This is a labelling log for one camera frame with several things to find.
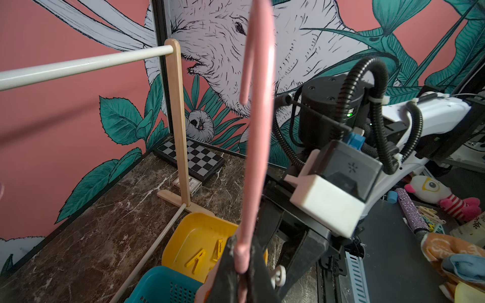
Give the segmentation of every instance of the glitter tube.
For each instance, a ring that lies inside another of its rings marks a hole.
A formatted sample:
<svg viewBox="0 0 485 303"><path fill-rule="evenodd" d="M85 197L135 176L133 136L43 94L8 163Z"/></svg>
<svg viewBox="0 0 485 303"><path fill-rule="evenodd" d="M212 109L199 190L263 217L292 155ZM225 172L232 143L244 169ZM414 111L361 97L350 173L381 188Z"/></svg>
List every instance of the glitter tube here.
<svg viewBox="0 0 485 303"><path fill-rule="evenodd" d="M411 201L411 198L409 198L406 190L404 188L398 188L395 191L398 195L398 202L403 209L407 223L409 224L409 227L411 228L413 233L416 234L420 230L429 231L428 225L416 209L416 206L414 205L413 201Z"/></svg>

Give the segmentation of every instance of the blue connector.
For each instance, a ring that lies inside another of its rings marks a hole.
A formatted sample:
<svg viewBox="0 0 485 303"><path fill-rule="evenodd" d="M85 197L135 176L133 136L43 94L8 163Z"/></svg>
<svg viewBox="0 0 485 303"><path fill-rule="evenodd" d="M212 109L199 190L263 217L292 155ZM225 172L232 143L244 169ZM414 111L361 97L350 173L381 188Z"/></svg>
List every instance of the blue connector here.
<svg viewBox="0 0 485 303"><path fill-rule="evenodd" d="M353 147L356 150L360 150L364 145L365 137L351 132L343 139L343 141L347 143L350 147Z"/></svg>
<svg viewBox="0 0 485 303"><path fill-rule="evenodd" d="M388 202L393 204L397 202L397 192L388 191Z"/></svg>

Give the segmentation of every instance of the yellow basket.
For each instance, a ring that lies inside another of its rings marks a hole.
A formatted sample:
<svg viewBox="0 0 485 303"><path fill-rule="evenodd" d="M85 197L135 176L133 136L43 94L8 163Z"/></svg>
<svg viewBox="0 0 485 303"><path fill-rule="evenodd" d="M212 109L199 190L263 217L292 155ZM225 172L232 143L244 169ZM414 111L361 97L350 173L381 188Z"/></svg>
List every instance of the yellow basket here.
<svg viewBox="0 0 485 303"><path fill-rule="evenodd" d="M204 283L222 255L227 238L238 226L203 213L190 213L180 221L162 255L162 266ZM264 254L268 260L268 251Z"/></svg>

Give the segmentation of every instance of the small box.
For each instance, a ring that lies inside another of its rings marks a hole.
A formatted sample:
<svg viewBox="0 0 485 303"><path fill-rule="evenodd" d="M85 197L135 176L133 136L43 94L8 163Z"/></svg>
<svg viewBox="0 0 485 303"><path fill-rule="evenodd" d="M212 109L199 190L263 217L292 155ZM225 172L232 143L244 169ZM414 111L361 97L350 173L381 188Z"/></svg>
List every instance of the small box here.
<svg viewBox="0 0 485 303"><path fill-rule="evenodd" d="M174 186L176 186L178 189L180 189L180 180L179 178L175 179L174 182L172 183ZM189 189L190 189L190 196L192 197L198 190L201 188L202 182L199 180L189 177Z"/></svg>
<svg viewBox="0 0 485 303"><path fill-rule="evenodd" d="M381 162L342 141L332 140L320 150L309 175L319 175L365 203L381 170Z"/></svg>

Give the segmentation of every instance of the wooden base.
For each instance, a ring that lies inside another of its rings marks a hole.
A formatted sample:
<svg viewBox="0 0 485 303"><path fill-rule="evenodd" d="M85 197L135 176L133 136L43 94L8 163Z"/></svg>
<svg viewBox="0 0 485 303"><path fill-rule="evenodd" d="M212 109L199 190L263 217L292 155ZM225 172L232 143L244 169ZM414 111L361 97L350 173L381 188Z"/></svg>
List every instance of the wooden base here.
<svg viewBox="0 0 485 303"><path fill-rule="evenodd" d="M158 191L157 196L159 198L163 199L163 200L166 200L166 201L172 203L173 205L175 205L177 207L180 207L182 205L182 197L180 197L179 195L177 195L176 193L173 193L171 191L168 191L168 190ZM195 204L194 202L190 202L190 206L187 206L185 208L185 210L188 211L188 212L201 212L201 213L206 214L208 216L215 217L213 212L203 208L202 206Z"/></svg>

